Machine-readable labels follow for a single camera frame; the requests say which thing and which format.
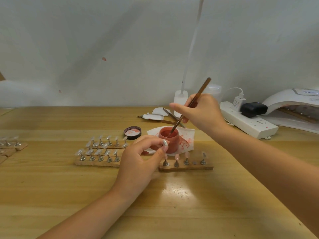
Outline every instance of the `red paint jar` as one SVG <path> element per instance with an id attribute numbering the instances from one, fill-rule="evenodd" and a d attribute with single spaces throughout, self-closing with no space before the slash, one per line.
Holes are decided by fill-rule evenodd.
<path id="1" fill-rule="evenodd" d="M 164 138 L 165 140 L 169 141 L 168 150 L 166 151 L 167 154 L 172 154 L 178 150 L 178 144 L 179 144 L 178 130 L 175 129 L 173 133 L 170 135 L 170 137 L 168 137 L 171 130 L 172 130 L 172 127 L 166 126 L 159 131 L 159 138 Z"/>

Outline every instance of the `table surface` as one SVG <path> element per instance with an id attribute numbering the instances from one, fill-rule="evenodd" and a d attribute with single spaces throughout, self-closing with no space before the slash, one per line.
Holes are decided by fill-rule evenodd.
<path id="1" fill-rule="evenodd" d="M 35 238 L 108 191 L 118 170 L 76 166 L 74 153 L 92 136 L 114 138 L 132 125 L 146 134 L 164 126 L 135 117 L 152 110 L 29 107 L 0 116 L 0 136 L 19 135 L 29 144 L 0 165 L 0 238 Z M 317 134 L 280 127 L 264 142 L 319 165 Z M 156 172 L 104 238 L 315 238 L 226 150 L 196 130 L 193 154 L 201 151 L 214 170 Z"/>

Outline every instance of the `power strip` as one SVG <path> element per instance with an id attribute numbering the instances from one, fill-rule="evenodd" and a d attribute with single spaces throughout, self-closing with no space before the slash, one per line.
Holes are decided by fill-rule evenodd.
<path id="1" fill-rule="evenodd" d="M 228 101 L 221 102 L 220 109 L 224 118 L 248 135 L 257 139 L 265 138 L 268 140 L 270 136 L 277 132 L 278 127 L 276 125 L 260 117 L 248 118 L 241 112 L 234 111 L 232 105 Z"/>

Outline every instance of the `left hand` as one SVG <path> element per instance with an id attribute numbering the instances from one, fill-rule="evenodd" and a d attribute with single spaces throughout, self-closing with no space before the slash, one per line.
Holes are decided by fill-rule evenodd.
<path id="1" fill-rule="evenodd" d="M 145 149 L 157 150 L 154 155 L 144 161 L 141 155 L 148 154 Z M 157 136 L 141 136 L 128 146 L 122 154 L 121 166 L 112 190 L 120 196 L 136 199 L 149 184 L 152 173 L 158 168 L 168 147 L 163 146 L 163 139 Z"/>

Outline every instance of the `black device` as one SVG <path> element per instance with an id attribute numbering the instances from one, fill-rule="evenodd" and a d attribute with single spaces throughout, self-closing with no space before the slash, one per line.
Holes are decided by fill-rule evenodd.
<path id="1" fill-rule="evenodd" d="M 260 102 L 245 103 L 240 108 L 240 112 L 242 113 L 242 115 L 248 118 L 265 114 L 267 110 L 268 110 L 268 107 Z"/>

